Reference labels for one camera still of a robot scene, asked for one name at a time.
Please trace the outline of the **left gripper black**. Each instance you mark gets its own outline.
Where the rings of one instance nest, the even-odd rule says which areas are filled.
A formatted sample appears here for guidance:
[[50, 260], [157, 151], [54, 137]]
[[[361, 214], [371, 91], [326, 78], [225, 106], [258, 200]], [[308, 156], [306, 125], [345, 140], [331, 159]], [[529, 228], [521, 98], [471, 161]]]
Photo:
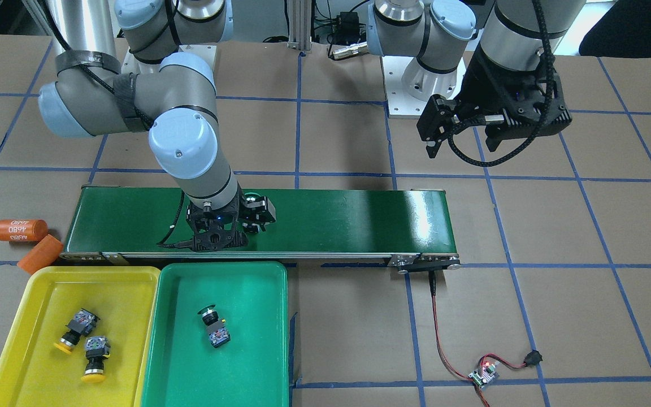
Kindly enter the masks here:
[[432, 95], [418, 119], [418, 132], [434, 159], [445, 141], [468, 127], [484, 126], [491, 152], [501, 141], [552, 136], [572, 123], [554, 57], [540, 55], [532, 71], [512, 71], [473, 54], [460, 92], [452, 99]]

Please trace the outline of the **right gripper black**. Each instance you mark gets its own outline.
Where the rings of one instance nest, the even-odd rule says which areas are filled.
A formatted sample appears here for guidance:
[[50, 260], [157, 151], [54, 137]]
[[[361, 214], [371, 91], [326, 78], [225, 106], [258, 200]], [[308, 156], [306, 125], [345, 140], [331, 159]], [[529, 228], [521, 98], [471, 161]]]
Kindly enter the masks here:
[[269, 198], [264, 206], [247, 207], [244, 192], [238, 189], [230, 203], [220, 209], [215, 209], [211, 203], [205, 203], [202, 208], [189, 203], [186, 221], [193, 232], [191, 239], [176, 243], [160, 241], [156, 245], [193, 252], [219, 252], [224, 248], [246, 246], [247, 234], [261, 233], [267, 224], [276, 221], [276, 208]]

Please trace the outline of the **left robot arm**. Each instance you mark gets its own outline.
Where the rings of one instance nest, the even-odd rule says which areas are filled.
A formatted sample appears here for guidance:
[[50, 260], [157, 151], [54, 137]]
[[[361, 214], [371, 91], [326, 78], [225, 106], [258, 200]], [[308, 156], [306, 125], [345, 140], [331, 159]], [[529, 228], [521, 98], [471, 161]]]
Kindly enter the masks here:
[[[413, 58], [408, 85], [426, 102], [416, 126], [431, 159], [448, 145], [468, 164], [493, 167], [571, 124], [554, 50], [584, 4], [369, 1], [367, 44], [374, 55]], [[470, 127], [485, 129], [491, 152], [522, 143], [499, 159], [473, 159], [454, 141]]]

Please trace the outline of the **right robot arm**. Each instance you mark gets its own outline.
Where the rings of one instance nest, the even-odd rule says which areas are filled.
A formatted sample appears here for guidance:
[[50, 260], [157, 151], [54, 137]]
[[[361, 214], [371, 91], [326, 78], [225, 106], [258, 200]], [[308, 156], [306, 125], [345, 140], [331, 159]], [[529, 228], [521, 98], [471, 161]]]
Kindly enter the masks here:
[[246, 246], [251, 234], [276, 221], [264, 196], [244, 193], [220, 148], [214, 70], [184, 45], [230, 39], [230, 1], [117, 1], [117, 23], [130, 54], [150, 66], [124, 72], [116, 58], [110, 20], [98, 30], [90, 16], [109, 15], [105, 1], [40, 1], [54, 38], [57, 80], [44, 85], [38, 108], [61, 137], [147, 132], [160, 167], [181, 189], [192, 237], [161, 248], [219, 252]]

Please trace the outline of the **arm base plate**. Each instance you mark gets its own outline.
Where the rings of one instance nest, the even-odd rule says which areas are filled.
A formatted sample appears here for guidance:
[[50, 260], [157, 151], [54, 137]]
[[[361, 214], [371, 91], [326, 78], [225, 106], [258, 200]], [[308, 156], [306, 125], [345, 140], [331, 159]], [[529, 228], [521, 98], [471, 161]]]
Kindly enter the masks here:
[[382, 57], [383, 83], [390, 118], [418, 119], [432, 95], [452, 100], [462, 87], [466, 66], [463, 59], [457, 69], [439, 74], [424, 69], [416, 57]]
[[127, 52], [121, 66], [121, 73], [153, 73], [161, 71], [165, 66], [176, 65], [204, 73], [210, 81], [213, 81], [217, 48], [214, 44], [180, 46], [179, 51], [165, 57], [158, 64], [140, 62], [134, 54]]

